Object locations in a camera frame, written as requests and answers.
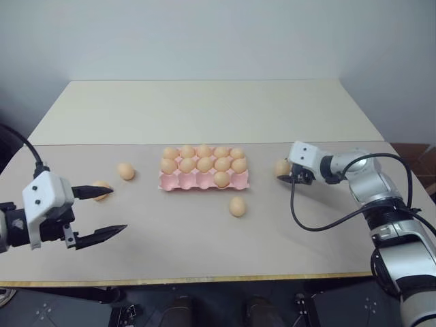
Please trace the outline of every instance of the floor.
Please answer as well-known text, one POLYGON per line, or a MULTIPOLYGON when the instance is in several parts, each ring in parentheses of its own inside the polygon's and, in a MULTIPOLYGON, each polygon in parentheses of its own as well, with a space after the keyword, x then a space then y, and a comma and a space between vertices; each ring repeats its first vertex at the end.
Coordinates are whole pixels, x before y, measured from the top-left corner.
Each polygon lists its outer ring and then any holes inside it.
MULTIPOLYGON (((0 308, 1 327, 107 327, 112 307, 138 304, 143 310, 134 326, 158 327, 162 313, 179 295, 195 299, 197 326, 241 327, 244 301, 253 294, 268 298, 287 326, 299 316, 294 295, 302 281, 193 283, 126 288, 127 297, 115 305, 20 290, 0 308)), ((399 304, 373 281, 326 291, 314 296, 321 327, 400 327, 399 304)), ((294 327, 305 326, 299 320, 294 327)))

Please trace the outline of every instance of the white robotic arm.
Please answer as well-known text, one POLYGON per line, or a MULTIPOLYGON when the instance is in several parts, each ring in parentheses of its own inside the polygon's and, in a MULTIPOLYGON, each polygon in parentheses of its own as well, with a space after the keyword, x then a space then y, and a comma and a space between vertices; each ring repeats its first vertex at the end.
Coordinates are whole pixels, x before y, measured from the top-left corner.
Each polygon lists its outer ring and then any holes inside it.
MULTIPOLYGON (((363 213, 371 230, 370 237, 375 245, 371 270, 376 281, 385 292, 401 300, 404 326, 436 326, 435 245, 421 223, 414 219, 419 217, 426 223, 416 209, 411 209, 411 189, 406 206, 395 184, 381 171, 375 158, 379 156, 395 157, 372 155, 362 149, 332 154, 296 142, 287 159, 292 163, 291 174, 279 176, 279 179, 291 183, 292 191, 295 184, 310 185, 314 179, 328 184, 347 179, 351 194, 362 206, 358 213, 363 213)), ((407 173, 410 182, 411 173, 409 170, 407 173)), ((295 216, 293 198, 292 194, 292 215, 304 227, 295 216)))

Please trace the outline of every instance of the egg tray cup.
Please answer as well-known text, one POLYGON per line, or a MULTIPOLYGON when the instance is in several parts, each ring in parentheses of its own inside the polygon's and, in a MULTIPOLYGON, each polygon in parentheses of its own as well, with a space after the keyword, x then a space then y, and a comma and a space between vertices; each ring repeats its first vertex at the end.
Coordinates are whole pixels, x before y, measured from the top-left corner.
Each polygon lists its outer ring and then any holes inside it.
MULTIPOLYGON (((213 163, 215 164, 215 160, 218 159, 214 155, 211 155, 213 163)), ((175 161, 177 163, 177 167, 182 161, 182 157, 178 156, 175 161)), ((192 159, 196 162, 200 159, 197 155, 193 156, 192 159)), ((233 157, 227 156, 227 159, 230 161, 230 165, 232 165, 233 157)), ((218 189, 247 189, 250 187, 248 183, 248 168, 244 172, 240 174, 235 173, 233 169, 228 169, 227 172, 230 175, 230 184, 225 187, 218 187, 213 181, 213 175, 217 172, 217 170, 212 167, 208 172, 201 172, 196 167, 188 174, 181 172, 179 169, 176 169, 171 175, 164 174, 162 171, 159 171, 159 188, 164 189, 165 191, 172 191, 173 189, 192 189, 194 187, 199 187, 200 189, 208 189, 211 187, 215 187, 218 189)))

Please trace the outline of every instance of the egg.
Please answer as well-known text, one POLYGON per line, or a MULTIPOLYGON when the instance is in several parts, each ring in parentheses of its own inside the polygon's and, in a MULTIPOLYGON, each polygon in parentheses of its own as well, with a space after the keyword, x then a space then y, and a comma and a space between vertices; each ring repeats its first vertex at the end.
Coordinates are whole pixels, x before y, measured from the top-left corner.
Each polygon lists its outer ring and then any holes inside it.
POLYGON ((124 162, 120 163, 116 170, 118 171, 119 175, 122 179, 125 181, 130 181, 133 177, 135 177, 135 169, 130 163, 124 162))
POLYGON ((230 160, 227 158, 218 158, 215 160, 215 169, 219 172, 225 172, 227 169, 230 168, 230 160))
POLYGON ((242 159, 245 157, 244 151, 241 148, 234 148, 230 150, 230 157, 233 159, 242 159))
POLYGON ((178 157, 178 150, 175 148, 165 148, 162 153, 164 159, 176 159, 178 157))
POLYGON ((235 196, 230 200, 229 211, 235 217, 242 217, 247 212, 247 205, 240 196, 235 196))
MULTIPOLYGON (((113 188, 111 188, 111 186, 109 186, 109 184, 107 184, 107 182, 103 182, 103 181, 95 181, 94 183, 92 183, 92 186, 102 186, 102 187, 107 187, 109 189, 113 189, 113 188)), ((97 196, 96 198, 94 198, 94 200, 95 201, 103 200, 108 195, 109 194, 104 194, 102 196, 97 196)))
POLYGON ((180 156, 182 158, 192 158, 196 155, 196 150, 190 145, 184 145, 180 149, 180 156))
POLYGON ((207 145, 202 144, 197 148, 197 156, 200 158, 210 157, 212 155, 212 149, 207 145))
POLYGON ((229 155, 229 150, 224 146, 218 146, 213 151, 213 155, 217 158, 227 157, 229 155))
POLYGON ((227 172, 216 172, 213 175, 213 181, 218 187, 226 187, 230 184, 230 176, 227 172))
POLYGON ((185 174, 189 174, 195 167, 196 161, 192 158, 184 158, 178 165, 181 172, 184 172, 185 174))
POLYGON ((247 159, 235 159, 232 162, 232 169, 237 174, 242 174, 247 170, 247 159))
POLYGON ((201 172, 208 172, 213 167, 213 160, 210 157, 201 158, 197 161, 197 169, 201 172))
POLYGON ((275 176, 289 175, 291 172, 291 165, 288 160, 280 159, 275 164, 275 176))
POLYGON ((173 159, 161 160, 161 171, 164 174, 171 175, 177 169, 177 163, 173 159))

